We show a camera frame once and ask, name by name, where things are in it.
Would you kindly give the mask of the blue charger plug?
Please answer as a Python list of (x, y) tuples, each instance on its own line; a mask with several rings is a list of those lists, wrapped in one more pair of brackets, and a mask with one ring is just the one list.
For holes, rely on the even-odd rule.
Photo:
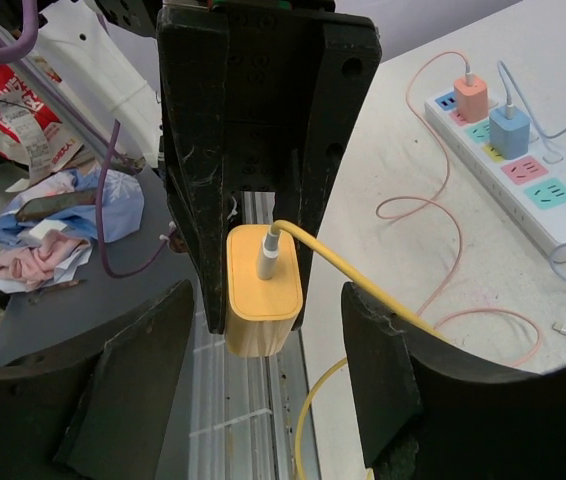
[(489, 129), (489, 143), (504, 160), (514, 160), (528, 152), (530, 119), (516, 106), (491, 110)]

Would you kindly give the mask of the yellow charger plug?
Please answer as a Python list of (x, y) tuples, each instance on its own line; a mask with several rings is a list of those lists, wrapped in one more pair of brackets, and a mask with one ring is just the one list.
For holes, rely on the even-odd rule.
[(227, 237), (228, 304), (225, 341), (244, 358), (277, 354), (291, 333), (304, 302), (296, 246), (280, 234), (278, 252), (266, 255), (272, 277), (258, 276), (267, 225), (242, 225)]

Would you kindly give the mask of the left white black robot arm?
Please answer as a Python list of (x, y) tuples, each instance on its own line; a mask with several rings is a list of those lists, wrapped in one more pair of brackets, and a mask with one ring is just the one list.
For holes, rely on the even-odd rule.
[(226, 328), (230, 201), (321, 225), (380, 64), (373, 22), (331, 1), (55, 1), (38, 47), (83, 81), (148, 161), (197, 270), (209, 330)]

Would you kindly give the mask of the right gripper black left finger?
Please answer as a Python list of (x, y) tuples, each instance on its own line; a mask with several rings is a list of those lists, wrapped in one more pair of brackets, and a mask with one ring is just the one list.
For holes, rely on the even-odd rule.
[(151, 479), (194, 314), (182, 280), (0, 366), (0, 479)]

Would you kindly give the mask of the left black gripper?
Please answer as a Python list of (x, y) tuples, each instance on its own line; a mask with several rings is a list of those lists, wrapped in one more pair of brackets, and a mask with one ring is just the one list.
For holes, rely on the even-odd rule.
[(224, 192), (300, 187), (297, 224), (319, 233), (381, 61), (372, 20), (324, 22), (334, 11), (332, 1), (171, 1), (158, 14), (168, 205), (214, 334), (225, 327)]

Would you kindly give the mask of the pink charger plug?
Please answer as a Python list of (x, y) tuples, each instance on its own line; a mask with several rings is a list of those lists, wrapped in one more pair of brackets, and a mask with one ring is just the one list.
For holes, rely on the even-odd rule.
[(488, 87), (480, 77), (475, 76), (472, 85), (468, 85), (464, 78), (458, 78), (453, 87), (456, 110), (467, 123), (476, 123), (488, 117)]

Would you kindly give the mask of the white colourful power strip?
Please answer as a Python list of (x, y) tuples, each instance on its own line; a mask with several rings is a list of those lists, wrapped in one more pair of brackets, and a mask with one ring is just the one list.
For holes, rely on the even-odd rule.
[(566, 151), (546, 149), (531, 129), (528, 152), (504, 160), (489, 143), (489, 119), (467, 123), (452, 92), (426, 100), (424, 110), (449, 149), (539, 250), (566, 263)]

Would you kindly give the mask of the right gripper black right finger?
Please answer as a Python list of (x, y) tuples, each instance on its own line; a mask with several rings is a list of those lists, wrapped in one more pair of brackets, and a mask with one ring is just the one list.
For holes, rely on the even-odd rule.
[(566, 479), (566, 367), (469, 354), (353, 283), (342, 327), (365, 465), (379, 479)]

